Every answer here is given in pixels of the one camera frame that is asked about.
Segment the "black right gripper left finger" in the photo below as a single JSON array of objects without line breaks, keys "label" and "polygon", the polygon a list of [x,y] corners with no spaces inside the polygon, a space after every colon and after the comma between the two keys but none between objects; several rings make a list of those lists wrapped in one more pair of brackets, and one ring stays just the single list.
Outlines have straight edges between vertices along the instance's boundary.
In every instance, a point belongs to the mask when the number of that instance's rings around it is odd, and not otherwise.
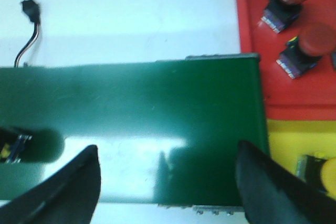
[{"label": "black right gripper left finger", "polygon": [[89,145],[47,180],[1,206],[1,223],[90,223],[100,191],[98,148]]}]

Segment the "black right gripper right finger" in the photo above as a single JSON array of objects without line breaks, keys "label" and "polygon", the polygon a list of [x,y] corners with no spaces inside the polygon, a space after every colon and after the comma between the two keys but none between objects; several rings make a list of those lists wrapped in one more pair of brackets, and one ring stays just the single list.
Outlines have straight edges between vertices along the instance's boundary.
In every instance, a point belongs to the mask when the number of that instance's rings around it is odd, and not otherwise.
[{"label": "black right gripper right finger", "polygon": [[238,143],[235,179],[249,223],[335,223],[335,200],[263,153]]}]

